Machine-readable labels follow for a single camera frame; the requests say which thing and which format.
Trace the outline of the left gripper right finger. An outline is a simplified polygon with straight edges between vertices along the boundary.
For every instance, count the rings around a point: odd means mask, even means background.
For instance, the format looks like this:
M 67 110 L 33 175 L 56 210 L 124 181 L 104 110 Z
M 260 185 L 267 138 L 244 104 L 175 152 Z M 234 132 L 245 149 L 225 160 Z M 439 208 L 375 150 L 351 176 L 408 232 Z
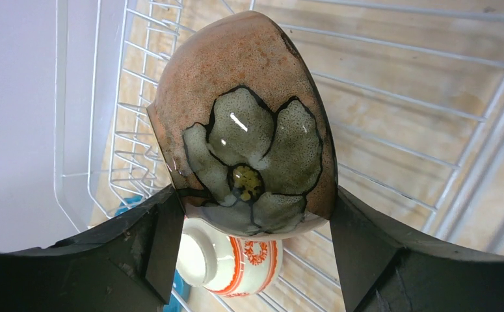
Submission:
M 504 256 L 431 237 L 339 188 L 330 229 L 347 311 L 504 311 Z

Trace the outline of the orange patterned white bowl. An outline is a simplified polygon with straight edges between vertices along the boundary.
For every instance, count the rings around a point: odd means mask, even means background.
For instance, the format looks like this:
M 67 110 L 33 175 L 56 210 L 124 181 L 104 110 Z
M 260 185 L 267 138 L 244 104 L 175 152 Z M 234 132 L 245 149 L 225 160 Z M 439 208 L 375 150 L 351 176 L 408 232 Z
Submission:
M 199 218 L 183 223 L 176 270 L 193 287 L 224 297 L 264 291 L 283 265 L 280 240 L 251 241 L 229 236 Z

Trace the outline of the brown flower glazed bowl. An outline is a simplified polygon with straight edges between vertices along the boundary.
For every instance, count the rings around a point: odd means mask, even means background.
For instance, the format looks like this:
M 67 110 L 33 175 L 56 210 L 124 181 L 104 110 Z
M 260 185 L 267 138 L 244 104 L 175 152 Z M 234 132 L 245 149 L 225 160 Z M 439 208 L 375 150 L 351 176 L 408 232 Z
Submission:
M 247 10 L 192 34 L 165 65 L 147 115 L 189 218 L 259 241 L 330 219 L 338 169 L 328 116 L 268 16 Z

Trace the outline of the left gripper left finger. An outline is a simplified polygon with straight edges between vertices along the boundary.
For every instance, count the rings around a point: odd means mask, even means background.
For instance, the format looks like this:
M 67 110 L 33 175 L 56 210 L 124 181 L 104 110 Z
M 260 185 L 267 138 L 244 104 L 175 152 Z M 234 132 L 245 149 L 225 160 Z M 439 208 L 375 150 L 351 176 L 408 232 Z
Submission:
M 50 247 L 0 253 L 0 311 L 161 311 L 182 225 L 176 191 L 166 187 Z

